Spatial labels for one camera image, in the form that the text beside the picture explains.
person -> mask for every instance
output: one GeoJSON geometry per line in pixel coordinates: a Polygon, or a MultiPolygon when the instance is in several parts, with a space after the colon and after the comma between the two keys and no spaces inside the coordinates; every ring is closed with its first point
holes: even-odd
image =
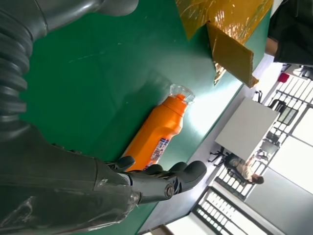
{"type": "Polygon", "coordinates": [[[312,66],[312,2],[283,1],[270,20],[265,53],[275,62],[312,66]]]}
{"type": "Polygon", "coordinates": [[[255,174],[251,169],[251,165],[253,160],[254,157],[251,157],[244,163],[242,159],[233,154],[230,154],[226,157],[226,163],[236,167],[236,169],[244,179],[251,183],[261,185],[264,183],[263,177],[255,174]]]}

transparent bottle cap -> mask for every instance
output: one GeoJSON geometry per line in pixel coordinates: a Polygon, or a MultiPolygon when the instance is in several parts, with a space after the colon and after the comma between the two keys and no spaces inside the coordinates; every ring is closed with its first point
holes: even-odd
{"type": "Polygon", "coordinates": [[[191,90],[176,84],[170,86],[170,96],[180,99],[186,104],[192,104],[195,100],[195,95],[191,90]]]}

green table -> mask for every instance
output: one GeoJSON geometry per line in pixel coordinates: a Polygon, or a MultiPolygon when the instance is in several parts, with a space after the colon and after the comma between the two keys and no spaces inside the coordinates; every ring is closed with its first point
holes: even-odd
{"type": "MultiPolygon", "coordinates": [[[[255,65],[262,57],[269,19],[247,44],[255,65]]],[[[196,101],[162,157],[165,169],[191,157],[241,86],[229,74],[213,86],[207,30],[187,41],[173,0],[141,0],[127,17],[85,16],[36,42],[31,65],[23,119],[49,142],[107,161],[121,156],[170,84],[191,89],[196,101]]],[[[90,234],[133,235],[155,206],[90,234]]]]}

robotic arm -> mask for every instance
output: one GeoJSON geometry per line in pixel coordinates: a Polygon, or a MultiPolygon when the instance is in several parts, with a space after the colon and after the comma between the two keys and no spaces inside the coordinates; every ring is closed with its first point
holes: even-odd
{"type": "Polygon", "coordinates": [[[189,190],[207,171],[202,162],[169,171],[152,165],[125,173],[115,163],[46,142],[19,119],[34,41],[88,12],[126,15],[138,0],[0,1],[0,235],[70,234],[123,220],[137,204],[168,200],[189,190]]]}

plastic bottle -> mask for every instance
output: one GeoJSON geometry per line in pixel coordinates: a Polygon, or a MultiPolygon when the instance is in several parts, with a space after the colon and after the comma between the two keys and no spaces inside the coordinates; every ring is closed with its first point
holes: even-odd
{"type": "Polygon", "coordinates": [[[154,108],[123,156],[131,156],[136,163],[128,171],[143,170],[156,164],[172,137],[183,128],[183,117],[195,96],[190,90],[173,84],[170,94],[154,108]]]}

